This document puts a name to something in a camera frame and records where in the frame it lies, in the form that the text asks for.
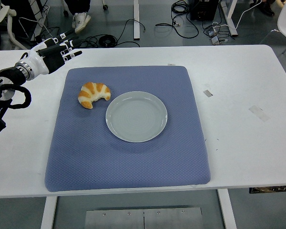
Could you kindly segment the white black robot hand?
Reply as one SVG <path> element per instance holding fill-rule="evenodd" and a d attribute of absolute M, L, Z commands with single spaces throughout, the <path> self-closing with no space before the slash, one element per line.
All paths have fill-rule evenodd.
<path fill-rule="evenodd" d="M 28 56 L 21 60 L 28 72 L 27 80 L 32 80 L 41 74 L 53 73 L 67 61 L 81 55 L 82 51 L 76 50 L 80 45 L 81 40 L 74 29 L 36 45 L 28 52 Z"/>

